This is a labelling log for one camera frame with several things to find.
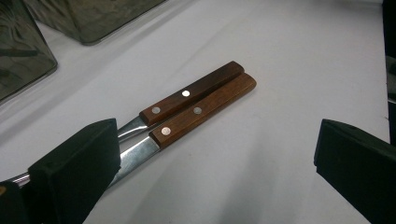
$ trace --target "white table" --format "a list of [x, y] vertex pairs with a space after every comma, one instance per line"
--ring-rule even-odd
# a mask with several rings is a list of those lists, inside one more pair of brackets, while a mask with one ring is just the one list
[[0, 180], [236, 61], [256, 89], [109, 190], [85, 223], [367, 223], [313, 159], [322, 119], [389, 140], [380, 1], [169, 0], [92, 47], [39, 27], [60, 66], [0, 106]]

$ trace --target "metal rivet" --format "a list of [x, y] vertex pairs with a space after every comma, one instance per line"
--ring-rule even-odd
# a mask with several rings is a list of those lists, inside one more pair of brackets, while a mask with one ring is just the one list
[[194, 114], [201, 114], [201, 113], [202, 113], [202, 109], [200, 107], [194, 108]]
[[153, 114], [158, 114], [161, 112], [161, 109], [158, 106], [152, 107], [151, 112]]
[[168, 128], [168, 127], [164, 127], [164, 128], [161, 130], [161, 133], [162, 133], [163, 135], [169, 135], [169, 133], [171, 133], [171, 129]]
[[185, 96], [185, 97], [188, 97], [190, 95], [190, 92], [189, 91], [183, 91], [181, 94], [183, 96]]
[[6, 193], [7, 188], [4, 186], [0, 186], [0, 196], [2, 196], [4, 193]]

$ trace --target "white surface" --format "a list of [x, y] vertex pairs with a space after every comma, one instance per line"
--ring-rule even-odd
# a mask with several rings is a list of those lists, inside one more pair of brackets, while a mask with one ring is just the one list
[[229, 61], [256, 89], [108, 191], [85, 223], [367, 223], [313, 164], [322, 119], [388, 141], [380, 4], [169, 0], [0, 107], [0, 179], [84, 126], [119, 127]]

